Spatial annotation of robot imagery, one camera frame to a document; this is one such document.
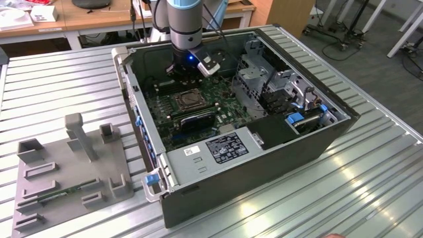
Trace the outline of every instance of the cpu socket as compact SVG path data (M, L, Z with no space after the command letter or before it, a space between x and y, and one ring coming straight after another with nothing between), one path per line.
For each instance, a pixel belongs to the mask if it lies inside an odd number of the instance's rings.
M175 96L181 110L187 111L206 105L206 100L198 89L191 89Z

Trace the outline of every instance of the wooden cabinet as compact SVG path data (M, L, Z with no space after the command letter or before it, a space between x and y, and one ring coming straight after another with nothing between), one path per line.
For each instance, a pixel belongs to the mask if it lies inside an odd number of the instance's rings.
M278 23L297 38L307 24L315 0L250 0L257 7L250 26Z

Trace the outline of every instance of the floor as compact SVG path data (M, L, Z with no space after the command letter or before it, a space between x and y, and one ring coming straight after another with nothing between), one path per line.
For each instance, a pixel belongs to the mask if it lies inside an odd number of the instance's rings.
M343 0L338 1L333 11L334 15L343 2ZM326 9L329 3L330 0L318 0L319 8ZM355 2L345 20L347 25L351 24L358 9L359 3ZM358 23L358 29L363 28L373 11L373 8L367 7ZM331 37L313 32L309 36L302 36L301 40L382 105L423 134L423 81L419 81L405 70L402 52L398 52L391 59L386 56L402 37L402 33L398 31L402 25L403 22L398 19L382 14L367 33L367 42L362 50L346 61L335 61L322 54L323 47L335 42ZM411 37L413 42L421 36L422 33L417 32ZM351 47L346 52L341 52L335 47L330 47L326 52L333 58L342 59L355 50L357 48ZM417 61L423 65L423 57L418 57ZM417 67L413 68L410 64L411 62L407 60L407 67L418 73Z

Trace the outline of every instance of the motherboard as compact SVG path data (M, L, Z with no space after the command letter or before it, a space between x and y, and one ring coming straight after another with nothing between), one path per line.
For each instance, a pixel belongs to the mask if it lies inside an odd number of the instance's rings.
M198 88L147 98L147 105L167 151L173 151L253 121L231 86L233 78L201 81Z

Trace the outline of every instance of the power supply label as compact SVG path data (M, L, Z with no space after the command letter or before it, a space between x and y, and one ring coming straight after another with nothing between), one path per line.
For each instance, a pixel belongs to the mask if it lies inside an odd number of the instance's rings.
M215 140L206 142L211 154L218 164L223 164L234 160L239 156L249 154L245 143L241 141L237 133L219 137Z

